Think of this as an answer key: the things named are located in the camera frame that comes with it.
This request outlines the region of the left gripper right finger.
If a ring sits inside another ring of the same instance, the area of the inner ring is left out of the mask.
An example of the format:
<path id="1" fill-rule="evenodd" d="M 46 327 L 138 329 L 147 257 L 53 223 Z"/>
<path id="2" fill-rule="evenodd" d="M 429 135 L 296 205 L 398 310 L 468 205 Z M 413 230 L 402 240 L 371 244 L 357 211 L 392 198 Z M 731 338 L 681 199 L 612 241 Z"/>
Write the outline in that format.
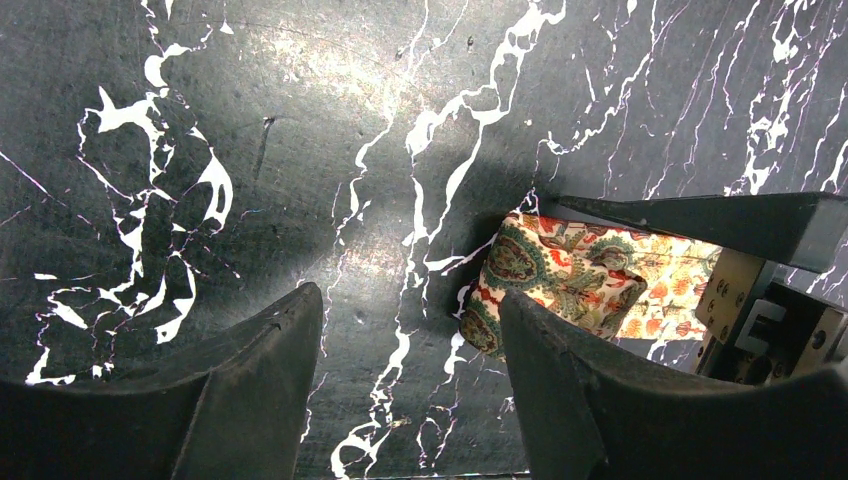
<path id="1" fill-rule="evenodd" d="M 518 290 L 499 313 L 535 479 L 843 479 L 847 365 L 767 386 L 684 373 Z"/>

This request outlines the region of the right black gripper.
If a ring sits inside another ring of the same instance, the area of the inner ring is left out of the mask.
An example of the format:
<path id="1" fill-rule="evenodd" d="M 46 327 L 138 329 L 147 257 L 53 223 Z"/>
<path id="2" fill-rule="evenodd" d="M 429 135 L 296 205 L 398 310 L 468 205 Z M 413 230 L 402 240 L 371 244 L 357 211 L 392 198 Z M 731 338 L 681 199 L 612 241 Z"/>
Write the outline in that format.
<path id="1" fill-rule="evenodd" d="M 845 196 L 562 196 L 556 204 L 636 230 L 730 248 L 718 255 L 695 309 L 706 333 L 694 374 L 762 386 L 847 360 L 847 310 L 786 284 L 776 264 L 814 273 L 830 268 L 847 229 Z"/>

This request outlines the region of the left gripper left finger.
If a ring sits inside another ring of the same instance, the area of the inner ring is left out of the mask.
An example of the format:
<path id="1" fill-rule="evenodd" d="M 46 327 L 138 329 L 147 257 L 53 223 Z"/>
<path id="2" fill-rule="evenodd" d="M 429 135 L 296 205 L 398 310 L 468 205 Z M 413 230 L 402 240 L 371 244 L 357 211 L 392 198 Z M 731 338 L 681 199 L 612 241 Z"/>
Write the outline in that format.
<path id="1" fill-rule="evenodd" d="M 290 479 L 323 324 L 307 282 L 108 382 L 1 384 L 5 479 Z"/>

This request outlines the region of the colourful floral patterned tie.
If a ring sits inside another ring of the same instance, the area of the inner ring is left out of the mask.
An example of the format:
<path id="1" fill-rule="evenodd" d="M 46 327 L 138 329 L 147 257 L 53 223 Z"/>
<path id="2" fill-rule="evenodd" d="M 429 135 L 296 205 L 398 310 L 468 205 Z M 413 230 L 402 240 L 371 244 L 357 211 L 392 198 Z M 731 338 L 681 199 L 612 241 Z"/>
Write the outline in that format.
<path id="1" fill-rule="evenodd" d="M 505 358 L 500 307 L 516 289 L 600 337 L 702 339 L 695 316 L 721 247 L 630 228 L 511 213 L 464 304 L 459 331 Z"/>

